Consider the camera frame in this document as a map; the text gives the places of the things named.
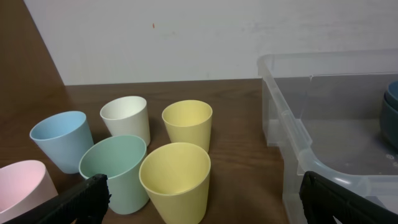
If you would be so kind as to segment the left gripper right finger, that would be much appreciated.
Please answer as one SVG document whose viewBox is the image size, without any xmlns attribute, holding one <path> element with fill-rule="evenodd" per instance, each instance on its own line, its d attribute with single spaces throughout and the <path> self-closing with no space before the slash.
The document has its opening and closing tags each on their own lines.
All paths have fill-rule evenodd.
<svg viewBox="0 0 398 224">
<path fill-rule="evenodd" d="M 397 224 L 396 213 L 313 171 L 304 174 L 299 195 L 308 224 Z"/>
</svg>

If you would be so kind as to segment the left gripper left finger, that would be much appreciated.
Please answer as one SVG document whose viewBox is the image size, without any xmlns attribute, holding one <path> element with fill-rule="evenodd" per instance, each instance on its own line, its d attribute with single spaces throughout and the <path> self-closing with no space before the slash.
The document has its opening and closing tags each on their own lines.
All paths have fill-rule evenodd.
<svg viewBox="0 0 398 224">
<path fill-rule="evenodd" d="M 111 198 L 107 179 L 96 174 L 6 224 L 101 224 Z"/>
</svg>

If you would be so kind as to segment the dark blue bowl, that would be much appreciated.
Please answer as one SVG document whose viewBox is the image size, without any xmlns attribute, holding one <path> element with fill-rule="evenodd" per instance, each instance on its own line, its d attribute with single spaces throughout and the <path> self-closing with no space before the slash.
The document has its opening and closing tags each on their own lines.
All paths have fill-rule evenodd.
<svg viewBox="0 0 398 224">
<path fill-rule="evenodd" d="M 386 97 L 382 101 L 379 125 L 382 135 L 397 149 L 397 110 L 386 101 Z"/>
<path fill-rule="evenodd" d="M 385 92 L 386 102 L 393 107 L 396 111 L 398 110 L 398 81 L 390 83 Z"/>
</svg>

